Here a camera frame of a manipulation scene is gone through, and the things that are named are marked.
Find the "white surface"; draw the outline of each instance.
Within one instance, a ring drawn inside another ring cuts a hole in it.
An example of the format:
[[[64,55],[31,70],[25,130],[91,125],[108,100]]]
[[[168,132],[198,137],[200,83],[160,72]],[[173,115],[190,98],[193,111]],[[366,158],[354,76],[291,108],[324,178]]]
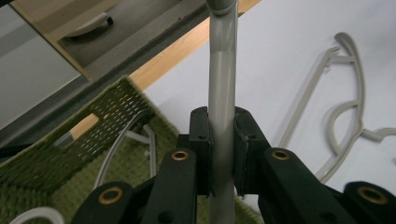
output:
[[[394,8],[390,0],[262,0],[239,20],[236,104],[252,113],[277,146],[322,54],[338,46],[335,34],[346,32],[355,40],[365,75],[364,128],[396,127]],[[188,132],[190,112],[207,105],[208,71],[206,44],[146,90],[181,133]],[[356,98],[354,76],[352,66],[339,64],[323,73],[290,141],[289,149],[313,173],[332,155],[325,123],[332,109]],[[353,112],[336,122],[337,137],[344,137]],[[395,158],[395,136],[380,144],[360,138],[328,185],[343,190],[346,182],[364,180],[396,195]]]
[[[0,130],[79,75],[11,7],[0,8]]]

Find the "gray plastic hanger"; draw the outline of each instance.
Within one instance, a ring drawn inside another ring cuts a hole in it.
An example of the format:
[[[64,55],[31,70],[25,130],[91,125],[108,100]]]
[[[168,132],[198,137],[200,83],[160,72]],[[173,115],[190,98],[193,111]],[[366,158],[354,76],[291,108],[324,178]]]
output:
[[[324,68],[329,67],[331,63],[353,63],[358,83],[358,97],[356,100],[345,102],[337,106],[330,114],[326,126],[326,135],[332,151],[335,154],[335,158],[329,159],[316,174],[317,178],[323,183],[329,180],[332,175],[338,170],[338,168],[347,157],[353,144],[360,136],[364,136],[373,141],[380,142],[388,135],[396,135],[395,128],[384,128],[377,132],[363,129],[362,115],[365,100],[365,86],[359,53],[353,39],[348,34],[339,33],[335,35],[334,38],[338,41],[338,43],[340,43],[341,46],[346,49],[349,55],[341,56],[335,54],[336,51],[340,49],[339,47],[334,47],[326,50],[324,56],[322,57],[322,60],[320,61],[320,64],[318,65],[317,70],[315,71],[315,74],[308,83],[303,97],[300,100],[300,103],[298,104],[296,110],[294,111],[290,123],[279,143],[279,147],[286,147],[288,145],[292,133],[294,132],[294,129],[306,107],[306,104],[308,103],[310,96],[312,95],[314,88],[318,84],[318,80],[320,78],[320,75],[323,73]],[[346,145],[344,147],[341,147],[335,139],[334,123],[336,119],[349,108],[356,108],[357,113],[352,126],[352,135],[347,139]]]

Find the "metal pole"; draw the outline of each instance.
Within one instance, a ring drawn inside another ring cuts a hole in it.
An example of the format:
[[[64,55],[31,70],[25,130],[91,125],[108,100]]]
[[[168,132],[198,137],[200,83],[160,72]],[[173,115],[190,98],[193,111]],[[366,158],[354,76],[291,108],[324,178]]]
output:
[[[235,111],[236,30],[238,4],[217,5],[210,13],[209,120],[214,135],[213,190],[209,223],[233,224],[233,117]]]

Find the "screw hole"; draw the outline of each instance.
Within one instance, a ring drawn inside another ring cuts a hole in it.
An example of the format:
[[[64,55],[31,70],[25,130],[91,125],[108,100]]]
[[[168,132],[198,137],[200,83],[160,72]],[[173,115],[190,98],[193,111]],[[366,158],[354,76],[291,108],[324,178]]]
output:
[[[377,204],[386,204],[388,203],[388,198],[381,191],[371,188],[371,187],[359,187],[358,188],[359,195],[369,201],[370,203]]]
[[[175,161],[184,161],[189,157],[189,153],[186,151],[177,151],[172,154],[172,158]]]
[[[275,159],[280,160],[280,161],[286,161],[286,160],[290,159],[289,154],[284,151],[281,151],[281,150],[273,151],[273,153],[271,155]]]
[[[172,223],[175,220],[175,213],[172,211],[163,211],[158,215],[161,223]]]
[[[113,187],[106,189],[99,195],[99,203],[101,204],[112,204],[118,201],[122,197],[122,189],[119,187]]]

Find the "green woven basket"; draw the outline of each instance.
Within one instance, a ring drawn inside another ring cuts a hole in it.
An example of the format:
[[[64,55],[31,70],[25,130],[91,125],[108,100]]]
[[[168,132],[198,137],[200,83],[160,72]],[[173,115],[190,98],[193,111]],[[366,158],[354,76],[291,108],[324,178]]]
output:
[[[120,131],[146,108],[155,114],[148,124],[156,134],[159,168],[163,155],[176,146],[177,130],[128,77],[123,77],[56,130],[0,165],[0,224],[38,206],[58,209],[70,223],[92,191],[99,168]],[[58,139],[91,114],[99,120],[87,132],[67,146],[55,146]],[[149,179],[149,159],[145,155],[148,149],[148,145],[124,140],[110,164],[106,182],[124,181],[136,187]],[[261,223],[238,199],[235,222]],[[36,219],[29,223],[48,221]],[[207,223],[205,197],[198,198],[197,223]]]

